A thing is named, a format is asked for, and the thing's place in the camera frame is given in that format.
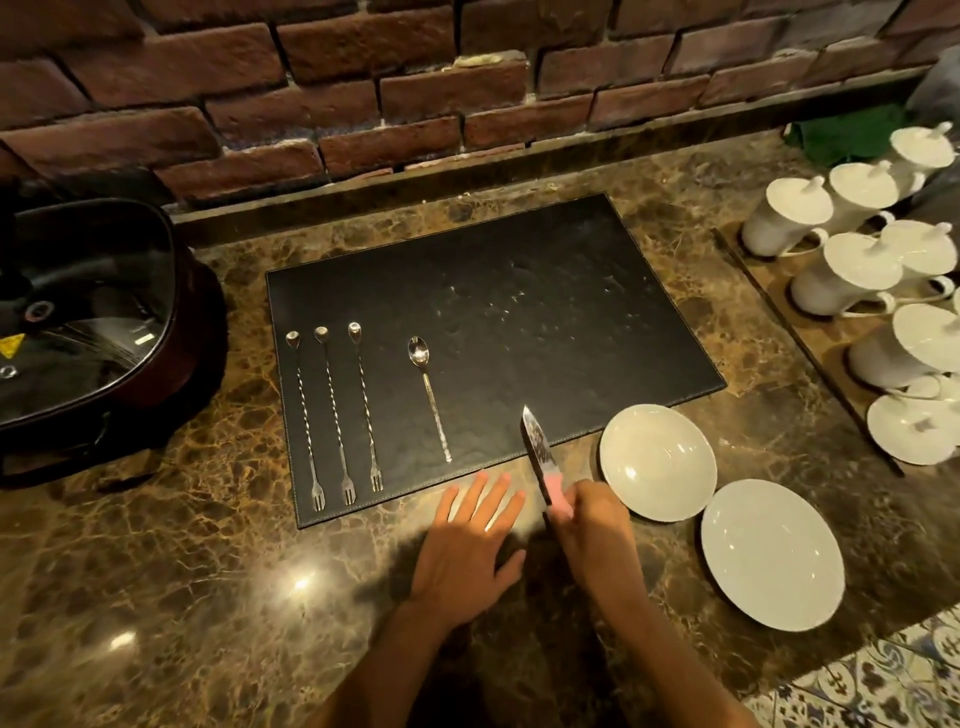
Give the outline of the person's left hand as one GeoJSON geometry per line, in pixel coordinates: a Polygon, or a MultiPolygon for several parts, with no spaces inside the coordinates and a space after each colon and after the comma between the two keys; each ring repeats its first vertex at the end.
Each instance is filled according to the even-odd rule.
{"type": "MultiPolygon", "coordinates": [[[[480,616],[501,598],[495,596],[494,574],[504,562],[498,556],[510,531],[485,531],[485,497],[491,487],[486,471],[479,472],[464,494],[459,492],[455,516],[436,527],[436,514],[418,554],[411,599],[440,601],[452,610],[478,610],[480,616]]],[[[525,505],[523,491],[511,491],[512,527],[525,505]]]]}

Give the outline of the person's right hand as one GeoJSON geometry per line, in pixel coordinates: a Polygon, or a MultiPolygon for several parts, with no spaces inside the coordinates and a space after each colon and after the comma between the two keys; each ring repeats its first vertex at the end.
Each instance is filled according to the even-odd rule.
{"type": "Polygon", "coordinates": [[[566,509],[552,505],[548,519],[574,580],[602,609],[644,599],[630,516],[611,487],[582,479],[564,496],[566,509]]]}

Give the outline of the patterned steel knife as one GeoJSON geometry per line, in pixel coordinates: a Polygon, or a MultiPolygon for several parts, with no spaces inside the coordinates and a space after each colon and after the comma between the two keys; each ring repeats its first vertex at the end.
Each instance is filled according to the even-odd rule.
{"type": "Polygon", "coordinates": [[[562,475],[562,471],[553,457],[546,433],[528,405],[522,409],[521,422],[530,457],[541,495],[548,509],[546,498],[546,475],[562,475]]]}

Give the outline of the person's left forearm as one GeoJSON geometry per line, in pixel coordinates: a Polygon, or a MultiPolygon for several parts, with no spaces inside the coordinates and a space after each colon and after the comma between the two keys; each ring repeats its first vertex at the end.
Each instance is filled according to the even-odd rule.
{"type": "Polygon", "coordinates": [[[433,598],[404,600],[302,728],[406,728],[442,644],[478,615],[478,610],[452,610],[433,598]]]}

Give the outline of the person's right forearm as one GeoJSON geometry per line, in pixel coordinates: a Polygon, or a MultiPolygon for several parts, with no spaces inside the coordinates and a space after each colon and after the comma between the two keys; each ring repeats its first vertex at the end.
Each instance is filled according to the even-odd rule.
{"type": "Polygon", "coordinates": [[[604,620],[651,681],[673,728],[761,728],[754,714],[730,693],[681,639],[642,582],[615,577],[588,584],[604,620]]]}

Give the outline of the white round plate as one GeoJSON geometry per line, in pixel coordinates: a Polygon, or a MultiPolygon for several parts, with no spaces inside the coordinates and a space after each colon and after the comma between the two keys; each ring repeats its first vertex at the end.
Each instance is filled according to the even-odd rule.
{"type": "Polygon", "coordinates": [[[630,512],[662,524],[701,513],[714,496],[718,469],[701,429],[661,405],[637,404],[616,413],[598,448],[601,471],[630,512]]]}
{"type": "Polygon", "coordinates": [[[703,512],[701,546],[720,591],[766,627],[812,630],[844,596],[845,566],[832,529],[780,484],[743,479],[716,491],[703,512]]]}

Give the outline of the silver teaspoon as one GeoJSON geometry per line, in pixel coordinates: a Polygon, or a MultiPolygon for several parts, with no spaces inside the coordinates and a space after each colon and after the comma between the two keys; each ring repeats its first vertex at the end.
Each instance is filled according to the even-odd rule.
{"type": "Polygon", "coordinates": [[[428,399],[429,407],[433,415],[434,423],[436,430],[438,432],[438,441],[440,443],[445,462],[451,463],[453,458],[450,451],[450,446],[446,432],[443,427],[439,407],[436,401],[434,390],[430,381],[428,373],[428,363],[429,363],[429,347],[426,344],[426,341],[420,336],[413,336],[409,339],[407,345],[407,351],[410,361],[414,364],[414,367],[419,370],[426,396],[428,399]]]}

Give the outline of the twisted bar spoon with fork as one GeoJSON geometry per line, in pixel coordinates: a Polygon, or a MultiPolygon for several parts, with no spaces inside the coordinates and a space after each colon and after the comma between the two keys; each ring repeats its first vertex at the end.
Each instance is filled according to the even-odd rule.
{"type": "Polygon", "coordinates": [[[342,482],[341,482],[342,499],[343,499],[344,505],[353,506],[356,503],[356,490],[354,486],[354,480],[350,475],[349,466],[347,463],[345,445],[343,440],[342,428],[340,424],[337,400],[336,400],[333,377],[332,377],[332,370],[330,366],[330,352],[329,352],[330,330],[324,325],[319,325],[314,328],[314,337],[317,340],[318,344],[320,345],[321,351],[322,351],[323,366],[326,373],[331,412],[332,412],[334,427],[337,435],[338,452],[339,452],[339,458],[340,458],[341,468],[342,468],[342,482]]]}
{"type": "Polygon", "coordinates": [[[377,453],[377,445],[376,445],[376,439],[375,439],[375,432],[374,432],[374,428],[373,428],[373,424],[372,424],[373,421],[372,421],[372,417],[371,417],[369,397],[368,397],[368,391],[367,391],[367,386],[366,386],[365,371],[364,371],[364,367],[363,367],[362,346],[361,346],[361,344],[362,344],[362,326],[361,326],[361,324],[360,324],[358,321],[352,321],[352,322],[350,322],[347,326],[348,326],[347,332],[348,332],[349,338],[350,338],[350,340],[351,340],[351,342],[353,343],[353,346],[354,346],[354,351],[355,351],[355,356],[356,356],[356,363],[357,363],[357,370],[358,370],[358,377],[359,377],[359,382],[360,382],[360,386],[361,386],[361,393],[362,393],[362,398],[363,398],[363,407],[364,407],[364,415],[365,415],[365,421],[366,421],[366,432],[367,432],[367,440],[368,440],[368,449],[369,449],[369,462],[370,462],[369,480],[370,480],[370,486],[371,486],[372,491],[374,491],[375,493],[381,493],[381,492],[383,492],[383,473],[382,473],[382,469],[381,469],[381,467],[379,466],[379,462],[378,462],[378,453],[377,453]]]}
{"type": "Polygon", "coordinates": [[[304,386],[304,378],[302,371],[302,360],[299,352],[301,345],[301,335],[296,330],[290,330],[285,335],[285,340],[287,345],[291,348],[294,353],[294,367],[295,367],[295,377],[297,391],[301,406],[303,426],[306,437],[306,447],[308,454],[308,467],[311,478],[311,501],[316,513],[321,513],[326,509],[327,500],[326,494],[324,492],[323,486],[320,483],[316,470],[316,460],[314,457],[313,443],[310,432],[310,421],[309,421],[309,412],[306,402],[306,391],[304,386]]]}

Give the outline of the black leather placemat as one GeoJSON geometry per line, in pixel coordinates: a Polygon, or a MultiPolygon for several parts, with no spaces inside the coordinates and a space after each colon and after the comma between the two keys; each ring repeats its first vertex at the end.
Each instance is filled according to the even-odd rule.
{"type": "Polygon", "coordinates": [[[310,528],[526,454],[522,408],[551,445],[602,430],[632,405],[675,407],[727,387],[604,194],[266,273],[294,516],[310,528]],[[362,359],[383,491],[370,480],[362,359]],[[342,467],[321,345],[328,351],[356,502],[342,467]],[[325,509],[311,500],[299,356],[325,509]],[[446,462],[407,345],[429,348],[446,462]]]}

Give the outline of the wooden serving tray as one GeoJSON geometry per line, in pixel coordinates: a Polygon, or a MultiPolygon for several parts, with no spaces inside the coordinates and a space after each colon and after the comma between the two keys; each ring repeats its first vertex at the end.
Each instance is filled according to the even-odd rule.
{"type": "Polygon", "coordinates": [[[798,344],[825,375],[861,428],[901,465],[958,459],[960,436],[944,412],[943,389],[960,370],[960,317],[954,310],[892,295],[904,267],[877,235],[828,235],[817,246],[756,262],[738,229],[722,237],[798,344]]]}

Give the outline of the dark electric hot pot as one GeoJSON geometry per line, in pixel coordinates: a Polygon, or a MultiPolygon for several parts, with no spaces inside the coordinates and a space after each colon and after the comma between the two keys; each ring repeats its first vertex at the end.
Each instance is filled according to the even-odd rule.
{"type": "MultiPolygon", "coordinates": [[[[0,193],[0,219],[17,212],[22,210],[12,196],[0,193]]],[[[0,429],[0,489],[37,486],[164,446],[219,387],[229,343],[224,293],[216,274],[170,222],[178,287],[173,319],[157,349],[117,389],[65,412],[0,429]]]]}

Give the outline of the group of white lidded cups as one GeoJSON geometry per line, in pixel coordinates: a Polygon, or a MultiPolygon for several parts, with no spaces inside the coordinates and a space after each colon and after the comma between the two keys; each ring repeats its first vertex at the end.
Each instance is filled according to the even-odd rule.
{"type": "Polygon", "coordinates": [[[909,466],[960,458],[954,225],[893,210],[956,162],[953,128],[896,128],[877,161],[777,177],[727,237],[841,396],[863,408],[873,443],[909,466]]]}

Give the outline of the glass pot lid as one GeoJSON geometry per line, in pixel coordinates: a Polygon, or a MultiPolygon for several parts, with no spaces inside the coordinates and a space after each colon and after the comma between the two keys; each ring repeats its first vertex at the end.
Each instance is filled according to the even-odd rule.
{"type": "Polygon", "coordinates": [[[81,200],[0,219],[0,430],[117,389],[172,322],[173,226],[138,200],[81,200]]]}

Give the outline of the green cloth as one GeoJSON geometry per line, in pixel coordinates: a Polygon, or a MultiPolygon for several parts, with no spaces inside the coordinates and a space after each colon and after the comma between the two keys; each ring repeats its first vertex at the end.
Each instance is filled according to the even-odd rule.
{"type": "Polygon", "coordinates": [[[911,125],[913,115],[901,104],[795,122],[784,129],[784,142],[802,152],[815,167],[870,162],[891,149],[891,135],[911,125]]]}

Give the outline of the grey container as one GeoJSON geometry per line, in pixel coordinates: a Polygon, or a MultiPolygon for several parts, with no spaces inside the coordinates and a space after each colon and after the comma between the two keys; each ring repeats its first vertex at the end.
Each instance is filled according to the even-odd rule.
{"type": "Polygon", "coordinates": [[[960,65],[931,68],[907,100],[906,110],[920,126],[949,122],[960,129],[960,65]]]}

